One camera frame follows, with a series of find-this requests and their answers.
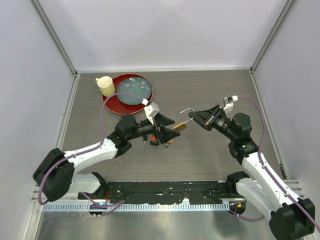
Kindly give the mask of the orange black padlock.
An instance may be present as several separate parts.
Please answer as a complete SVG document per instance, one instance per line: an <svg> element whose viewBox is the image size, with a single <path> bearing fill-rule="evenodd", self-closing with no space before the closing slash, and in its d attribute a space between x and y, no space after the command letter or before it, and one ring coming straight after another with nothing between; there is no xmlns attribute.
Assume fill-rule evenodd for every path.
<svg viewBox="0 0 320 240"><path fill-rule="evenodd" d="M150 145L159 146L160 145L160 141L154 135L152 135L152 137L150 139Z"/></svg>

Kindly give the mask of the large brass padlock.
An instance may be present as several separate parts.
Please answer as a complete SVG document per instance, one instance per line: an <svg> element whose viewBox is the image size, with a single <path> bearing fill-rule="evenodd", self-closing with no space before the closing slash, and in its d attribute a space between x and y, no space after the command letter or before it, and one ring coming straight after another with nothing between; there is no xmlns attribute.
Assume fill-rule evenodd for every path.
<svg viewBox="0 0 320 240"><path fill-rule="evenodd" d="M185 113L187 111L194 112L195 110L193 108L187 108L187 109L184 109L183 111L181 111L180 114ZM177 125L175 125L173 127L173 130L176 131L176 132L183 131L184 129L187 128L187 123L191 122L192 120L193 120L193 118L190 117L188 120L178 123Z"/></svg>

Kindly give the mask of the black-headed key bunch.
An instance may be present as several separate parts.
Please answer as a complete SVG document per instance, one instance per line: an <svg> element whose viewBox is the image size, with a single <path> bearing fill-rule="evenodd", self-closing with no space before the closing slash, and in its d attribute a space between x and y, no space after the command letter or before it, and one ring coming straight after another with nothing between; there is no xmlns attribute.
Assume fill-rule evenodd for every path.
<svg viewBox="0 0 320 240"><path fill-rule="evenodd" d="M147 136L144 136L144 137L143 137L143 144L144 144L144 145L146 144L147 140L148 140L148 137L147 137Z"/></svg>

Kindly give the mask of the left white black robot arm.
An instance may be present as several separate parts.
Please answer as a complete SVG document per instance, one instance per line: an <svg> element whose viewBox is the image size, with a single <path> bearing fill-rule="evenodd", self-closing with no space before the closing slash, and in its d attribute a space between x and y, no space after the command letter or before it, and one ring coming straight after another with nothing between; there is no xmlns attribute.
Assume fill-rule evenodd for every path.
<svg viewBox="0 0 320 240"><path fill-rule="evenodd" d="M161 144L180 136L169 129L174 120L158 113L152 120L136 121L134 115L123 115L114 131L102 141L73 151L54 148L49 151L33 174L39 186L38 202L45 205L67 194L77 194L79 199L103 199L108 184L97 172L80 172L94 164L124 155L131 147L131 140L154 136Z"/></svg>

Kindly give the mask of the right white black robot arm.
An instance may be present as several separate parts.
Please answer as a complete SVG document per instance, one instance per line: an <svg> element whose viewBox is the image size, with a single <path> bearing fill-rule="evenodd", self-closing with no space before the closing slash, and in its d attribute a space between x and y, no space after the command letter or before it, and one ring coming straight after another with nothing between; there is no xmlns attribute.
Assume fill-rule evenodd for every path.
<svg viewBox="0 0 320 240"><path fill-rule="evenodd" d="M271 168L259 146L251 138L251 119L237 113L227 117L220 106L191 111L188 116L206 131L217 130L230 140L229 152L249 174L229 175L226 193L245 197L268 221L277 240L297 240L313 234L317 228L315 205L296 194Z"/></svg>

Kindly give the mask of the blue-grey ceramic plate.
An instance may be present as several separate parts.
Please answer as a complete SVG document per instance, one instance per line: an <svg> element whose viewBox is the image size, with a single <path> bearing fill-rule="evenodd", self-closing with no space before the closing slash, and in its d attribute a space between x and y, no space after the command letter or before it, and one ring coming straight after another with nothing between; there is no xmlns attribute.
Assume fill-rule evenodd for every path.
<svg viewBox="0 0 320 240"><path fill-rule="evenodd" d="M149 99L152 96L153 88L149 81L147 81L143 77L129 77L124 79L117 87L116 90L118 93L126 93L130 94L136 97L139 97L140 99ZM127 105L139 105L141 103L140 100L138 100L135 97L128 96L128 95L118 95L118 99Z"/></svg>

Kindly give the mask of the red round tray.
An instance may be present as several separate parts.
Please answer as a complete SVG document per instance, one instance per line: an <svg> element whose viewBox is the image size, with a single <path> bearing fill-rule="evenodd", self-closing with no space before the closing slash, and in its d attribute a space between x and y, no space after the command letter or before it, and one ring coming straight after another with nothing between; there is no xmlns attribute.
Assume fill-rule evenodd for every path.
<svg viewBox="0 0 320 240"><path fill-rule="evenodd" d="M142 77L142 78L146 79L145 77L143 77L141 75L133 74L133 73L126 73L126 74L122 74L122 75L116 76L116 77L113 78L113 83L114 83L114 87L115 87L115 92L116 93L118 93L117 92L117 88L118 88L119 84L124 79L130 78L130 77ZM149 99L147 99L148 101L152 100L153 93L154 93L154 91L153 91L153 87L152 87L152 95L151 95L151 97ZM116 113L116 114L119 114L119 115L125 115L125 114L136 114L136 113L142 111L143 108L144 108L144 105L142 104L142 102L140 104L138 104L138 105L124 104L118 99L118 96L114 96L114 97L111 98L111 100L107 101L107 103L105 104L105 107L108 110L110 110L111 112L113 112L113 113Z"/></svg>

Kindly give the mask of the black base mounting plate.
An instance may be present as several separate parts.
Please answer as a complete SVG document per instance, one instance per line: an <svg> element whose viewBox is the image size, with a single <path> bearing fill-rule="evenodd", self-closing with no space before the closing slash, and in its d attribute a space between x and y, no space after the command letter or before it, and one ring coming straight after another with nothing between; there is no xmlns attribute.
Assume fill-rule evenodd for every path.
<svg viewBox="0 0 320 240"><path fill-rule="evenodd" d="M227 181L129 181L108 182L102 193L89 194L93 200L110 200L112 204L173 205L188 199L192 205L216 204L223 199L244 199Z"/></svg>

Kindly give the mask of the yellow ceramic mug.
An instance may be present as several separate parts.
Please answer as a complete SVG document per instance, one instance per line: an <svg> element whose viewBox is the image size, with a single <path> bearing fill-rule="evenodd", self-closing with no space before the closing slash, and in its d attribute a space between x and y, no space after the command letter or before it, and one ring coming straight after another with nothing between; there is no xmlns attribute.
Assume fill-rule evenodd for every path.
<svg viewBox="0 0 320 240"><path fill-rule="evenodd" d="M95 82L100 89L101 93L105 97L110 97L116 92L113 79L109 76L103 76L100 78L96 78Z"/></svg>

